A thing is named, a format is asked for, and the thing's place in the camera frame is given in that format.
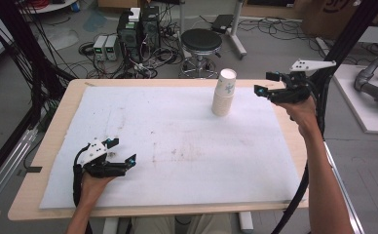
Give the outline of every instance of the wooden table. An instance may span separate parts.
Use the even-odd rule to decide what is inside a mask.
[[[270,89],[283,86],[281,82],[267,80],[238,80],[237,87],[252,87],[261,85]],[[39,205],[46,189],[49,174],[64,140],[66,131],[81,101],[83,92],[89,86],[124,86],[124,87],[214,87],[216,80],[74,80],[58,107],[56,115],[48,128],[44,139],[32,162],[32,167],[42,167],[41,173],[27,174],[19,189],[14,203],[9,211],[10,220],[34,220],[72,217],[74,209],[40,210]],[[297,131],[297,126],[289,120],[285,111],[273,105],[283,135],[293,159],[296,170],[301,176],[306,163],[306,150],[304,140]],[[136,215],[181,215],[222,212],[243,212],[261,210],[280,210],[286,208],[288,203],[242,203],[219,205],[185,205],[168,207],[121,207],[95,209],[92,216],[136,216]],[[308,207],[308,202],[300,204],[301,208]]]

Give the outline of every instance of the paper cup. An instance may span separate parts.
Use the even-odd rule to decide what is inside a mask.
[[[230,97],[235,92],[235,81],[237,72],[232,69],[225,68],[220,71],[219,79],[215,88],[215,92],[221,97]]]
[[[213,96],[212,112],[217,116],[225,116],[231,109],[232,99],[234,96],[222,97],[217,93]]]

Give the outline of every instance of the cardboard box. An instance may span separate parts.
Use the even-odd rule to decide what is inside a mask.
[[[336,39],[347,25],[358,5],[355,0],[312,1],[301,23],[302,31],[309,36]]]
[[[142,6],[141,0],[97,0],[99,8],[137,8]]]
[[[241,14],[244,17],[259,18],[282,18],[282,19],[303,19],[307,5],[311,0],[295,0],[293,7],[260,6],[247,2],[243,4]]]

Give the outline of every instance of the human hand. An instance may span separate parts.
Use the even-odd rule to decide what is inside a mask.
[[[283,107],[286,113],[297,123],[299,133],[306,137],[313,131],[317,131],[316,105],[312,97],[298,103],[275,103]]]
[[[84,203],[84,205],[94,205],[103,193],[106,185],[114,178],[115,177],[98,178],[84,173],[80,203]]]

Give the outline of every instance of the white paper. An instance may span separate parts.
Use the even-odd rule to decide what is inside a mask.
[[[98,207],[292,199],[299,179],[270,102],[237,88],[231,112],[211,112],[214,87],[89,87],[67,131],[41,209],[71,208],[72,166],[95,137],[118,137],[110,162],[136,166],[108,184]]]

